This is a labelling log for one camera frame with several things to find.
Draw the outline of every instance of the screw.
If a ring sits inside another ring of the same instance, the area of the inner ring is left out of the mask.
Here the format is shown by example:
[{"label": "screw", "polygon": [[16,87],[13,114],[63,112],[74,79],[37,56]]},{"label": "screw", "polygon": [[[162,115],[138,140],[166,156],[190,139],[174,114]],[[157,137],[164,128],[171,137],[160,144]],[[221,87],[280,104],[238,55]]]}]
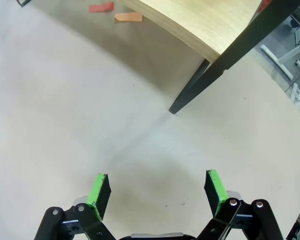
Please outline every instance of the screw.
[{"label": "screw", "polygon": [[235,199],[230,200],[230,205],[231,206],[237,205],[237,201]]},{"label": "screw", "polygon": [[257,201],[257,202],[256,202],[256,206],[257,206],[258,208],[262,208],[262,207],[264,206],[264,204],[262,203],[262,201]]}]

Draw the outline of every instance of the wooden block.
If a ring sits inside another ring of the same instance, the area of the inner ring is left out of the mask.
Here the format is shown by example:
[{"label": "wooden block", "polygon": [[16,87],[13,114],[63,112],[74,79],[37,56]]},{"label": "wooden block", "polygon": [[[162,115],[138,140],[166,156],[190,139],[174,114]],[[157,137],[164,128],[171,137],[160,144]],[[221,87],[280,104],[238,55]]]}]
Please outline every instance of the wooden block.
[{"label": "wooden block", "polygon": [[114,10],[114,2],[109,1],[101,5],[90,5],[89,13],[102,13],[102,12],[111,12]]},{"label": "wooden block", "polygon": [[140,23],[142,22],[142,17],[143,15],[139,12],[117,13],[114,15],[115,20],[125,23]]}]

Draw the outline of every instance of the gray floor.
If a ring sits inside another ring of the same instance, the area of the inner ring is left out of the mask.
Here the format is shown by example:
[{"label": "gray floor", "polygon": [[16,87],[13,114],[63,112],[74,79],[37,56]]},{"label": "gray floor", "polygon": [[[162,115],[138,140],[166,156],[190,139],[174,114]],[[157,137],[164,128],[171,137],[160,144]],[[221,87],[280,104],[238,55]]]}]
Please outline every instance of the gray floor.
[{"label": "gray floor", "polygon": [[284,63],[284,66],[292,73],[293,80],[291,81],[282,70],[272,61],[272,59],[266,55],[260,46],[264,44],[275,56],[278,58],[296,47],[296,28],[292,28],[290,24],[291,18],[287,18],[282,24],[280,24],[274,31],[272,31],[267,37],[265,37],[254,49],[268,60],[269,64],[282,76],[282,78],[288,83],[292,84],[296,80],[300,89],[300,70],[295,65],[296,60],[300,61],[300,53],[295,57],[289,59]]}]

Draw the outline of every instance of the silver bolt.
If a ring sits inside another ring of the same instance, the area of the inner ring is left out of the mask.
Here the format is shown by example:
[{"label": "silver bolt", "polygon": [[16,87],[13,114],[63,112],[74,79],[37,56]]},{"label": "silver bolt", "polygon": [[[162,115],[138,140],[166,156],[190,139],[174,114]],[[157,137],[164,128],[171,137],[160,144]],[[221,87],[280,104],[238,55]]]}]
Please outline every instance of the silver bolt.
[{"label": "silver bolt", "polygon": [[230,205],[231,205],[231,206],[237,205],[237,201],[234,200],[234,199],[230,200]]},{"label": "silver bolt", "polygon": [[83,210],[85,210],[85,207],[84,206],[79,206],[78,210],[79,210],[79,212],[82,212]]},{"label": "silver bolt", "polygon": [[256,202],[256,206],[257,206],[258,208],[262,208],[262,207],[264,206],[264,204],[262,203],[262,201],[257,201],[257,202]]}]

